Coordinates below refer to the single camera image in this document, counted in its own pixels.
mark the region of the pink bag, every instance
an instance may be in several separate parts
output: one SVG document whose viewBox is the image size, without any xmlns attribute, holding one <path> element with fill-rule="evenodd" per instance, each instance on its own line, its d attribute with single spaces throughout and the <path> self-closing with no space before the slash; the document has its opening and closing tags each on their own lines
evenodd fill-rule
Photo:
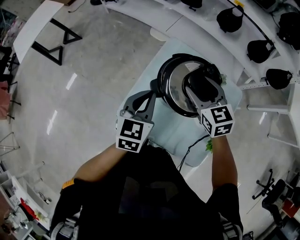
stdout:
<svg viewBox="0 0 300 240">
<path fill-rule="evenodd" d="M 7 81 L 0 82 L 0 120 L 5 120 L 8 116 L 11 94 L 8 93 Z"/>
</svg>

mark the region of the white marker cube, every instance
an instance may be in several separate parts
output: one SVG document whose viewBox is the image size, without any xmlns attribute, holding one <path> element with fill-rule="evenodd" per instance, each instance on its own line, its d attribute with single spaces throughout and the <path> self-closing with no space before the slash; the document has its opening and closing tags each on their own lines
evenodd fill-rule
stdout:
<svg viewBox="0 0 300 240">
<path fill-rule="evenodd" d="M 234 113 L 230 104 L 201 110 L 201 124 L 211 137 L 230 134 L 234 122 Z"/>
<path fill-rule="evenodd" d="M 118 117 L 116 148 L 140 152 L 154 124 Z"/>
</svg>

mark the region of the floor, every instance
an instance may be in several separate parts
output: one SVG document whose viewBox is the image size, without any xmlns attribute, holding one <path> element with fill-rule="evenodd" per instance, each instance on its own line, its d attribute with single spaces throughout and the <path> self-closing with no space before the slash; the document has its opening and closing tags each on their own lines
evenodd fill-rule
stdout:
<svg viewBox="0 0 300 240">
<path fill-rule="evenodd" d="M 44 0 L 3 0 L 0 7 L 27 21 Z"/>
<path fill-rule="evenodd" d="M 64 48 L 61 67 L 29 50 L 15 78 L 22 106 L 14 107 L 15 120 L 10 125 L 0 122 L 1 136 L 12 130 L 21 146 L 3 157 L 5 165 L 18 174 L 44 161 L 43 180 L 57 193 L 80 165 L 114 142 L 117 108 L 163 45 L 150 36 L 149 26 L 116 12 L 107 15 L 89 1 L 76 12 L 67 12 L 79 4 L 63 8 L 55 18 L 83 40 Z M 62 38 L 63 32 L 49 24 L 37 41 L 51 49 Z M 266 137 L 276 115 L 246 109 L 249 103 L 284 103 L 281 91 L 261 88 L 243 93 L 228 140 L 239 173 L 244 233 L 252 230 L 258 236 L 273 220 L 262 209 L 261 199 L 251 198 L 259 190 L 255 181 L 266 179 L 270 168 L 276 179 L 284 178 L 299 152 Z M 289 123 L 274 124 L 274 129 L 289 132 Z M 184 176 L 207 201 L 212 190 L 211 158 L 198 168 L 186 167 Z"/>
</svg>

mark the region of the red object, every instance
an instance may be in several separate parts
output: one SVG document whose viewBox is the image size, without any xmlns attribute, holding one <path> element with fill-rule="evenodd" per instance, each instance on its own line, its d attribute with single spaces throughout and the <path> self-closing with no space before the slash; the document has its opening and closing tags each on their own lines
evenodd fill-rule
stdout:
<svg viewBox="0 0 300 240">
<path fill-rule="evenodd" d="M 300 207 L 295 207 L 295 205 L 288 199 L 285 200 L 282 210 L 290 217 L 293 218 Z"/>
<path fill-rule="evenodd" d="M 26 204 L 26 202 L 25 202 L 22 198 L 21 198 L 21 204 L 22 204 L 22 206 L 26 209 L 26 211 L 27 211 L 30 215 L 32 215 L 32 217 L 33 217 L 34 219 L 36 219 L 37 221 L 39 221 L 38 217 L 37 217 L 36 214 L 34 213 L 34 210 L 32 210 L 31 207 L 28 206 L 28 205 Z"/>
<path fill-rule="evenodd" d="M 8 93 L 7 81 L 0 82 L 0 120 L 6 119 L 8 116 L 11 94 Z"/>
</svg>

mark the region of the light blue mat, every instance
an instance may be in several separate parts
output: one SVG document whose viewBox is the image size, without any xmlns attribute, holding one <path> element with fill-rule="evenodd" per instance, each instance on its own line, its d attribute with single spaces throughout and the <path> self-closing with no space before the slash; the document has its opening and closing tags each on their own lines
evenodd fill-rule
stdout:
<svg viewBox="0 0 300 240">
<path fill-rule="evenodd" d="M 160 67 L 175 53 L 188 53 L 204 58 L 181 41 L 174 38 L 168 40 L 146 67 L 141 77 L 126 96 L 126 99 L 140 91 L 150 90 L 150 81 L 156 79 Z M 230 79 L 227 79 L 226 82 L 227 84 L 222 87 L 228 103 L 232 105 L 235 111 L 242 98 L 242 91 Z M 119 107 L 117 114 L 120 113 L 126 99 Z M 186 154 L 190 145 L 208 134 L 203 126 L 196 124 L 194 118 L 179 115 L 160 98 L 156 99 L 152 121 L 154 122 L 154 128 L 149 135 L 149 139 L 171 154 L 179 157 L 183 157 Z M 209 139 L 208 137 L 191 148 L 185 160 L 186 164 L 196 167 L 206 158 L 209 152 L 205 151 L 205 149 Z"/>
</svg>

